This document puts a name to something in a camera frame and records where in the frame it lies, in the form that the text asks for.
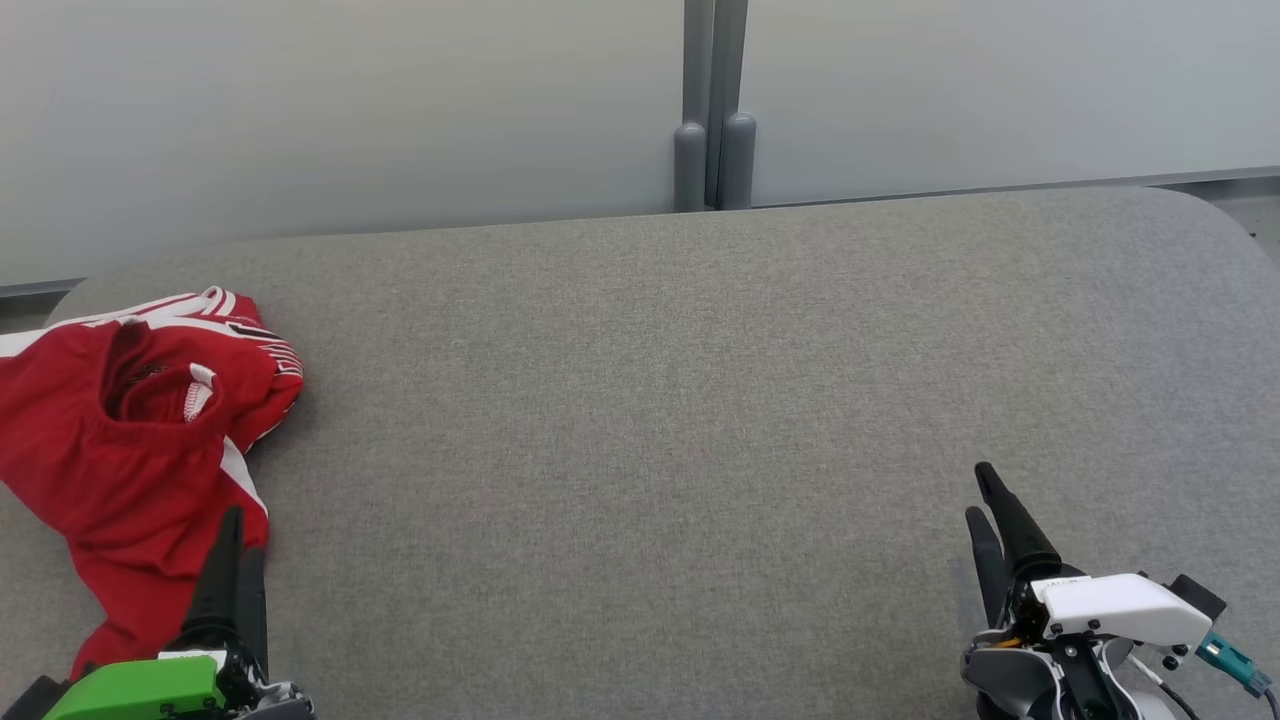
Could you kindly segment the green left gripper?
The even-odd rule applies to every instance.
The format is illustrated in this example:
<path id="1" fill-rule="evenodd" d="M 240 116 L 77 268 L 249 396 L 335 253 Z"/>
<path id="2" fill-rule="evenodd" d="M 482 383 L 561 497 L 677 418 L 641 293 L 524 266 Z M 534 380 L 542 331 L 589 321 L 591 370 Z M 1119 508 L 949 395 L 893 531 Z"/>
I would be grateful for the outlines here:
<path id="1" fill-rule="evenodd" d="M 195 584 L 182 623 L 183 647 L 83 675 L 41 719 L 315 719 L 314 703 L 298 685 L 266 678 L 265 550 L 242 551 L 243 510 L 233 505 Z"/>

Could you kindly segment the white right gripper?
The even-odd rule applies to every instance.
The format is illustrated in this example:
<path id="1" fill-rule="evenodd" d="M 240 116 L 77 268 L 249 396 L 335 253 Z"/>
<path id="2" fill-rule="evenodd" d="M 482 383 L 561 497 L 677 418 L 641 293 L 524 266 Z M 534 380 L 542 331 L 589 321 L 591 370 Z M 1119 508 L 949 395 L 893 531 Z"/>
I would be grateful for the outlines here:
<path id="1" fill-rule="evenodd" d="M 1206 611 L 1148 577 L 1055 575 L 1061 556 L 995 466 L 978 462 L 975 479 L 998 530 L 982 509 L 965 510 L 986 620 L 1006 633 L 1001 679 L 1065 680 L 1065 653 L 1053 647 L 1062 639 L 1083 643 L 1080 652 L 1112 679 L 1138 644 L 1171 653 L 1201 643 L 1212 629 Z"/>

